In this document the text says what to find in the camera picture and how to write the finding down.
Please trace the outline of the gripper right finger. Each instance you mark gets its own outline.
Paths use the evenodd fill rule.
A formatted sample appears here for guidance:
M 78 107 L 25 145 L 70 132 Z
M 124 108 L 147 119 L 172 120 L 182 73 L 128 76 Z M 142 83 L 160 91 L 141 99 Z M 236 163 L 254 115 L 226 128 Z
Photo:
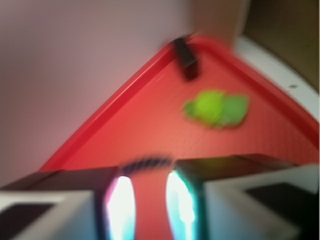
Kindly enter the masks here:
M 175 240 L 317 240 L 317 163 L 263 154 L 177 160 L 166 183 Z

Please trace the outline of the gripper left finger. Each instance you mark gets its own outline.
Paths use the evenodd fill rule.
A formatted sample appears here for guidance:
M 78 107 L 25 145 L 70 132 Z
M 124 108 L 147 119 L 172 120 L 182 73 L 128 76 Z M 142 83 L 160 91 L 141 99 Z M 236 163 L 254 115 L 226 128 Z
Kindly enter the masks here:
M 136 203 L 116 166 L 38 171 L 0 188 L 3 240 L 132 240 Z

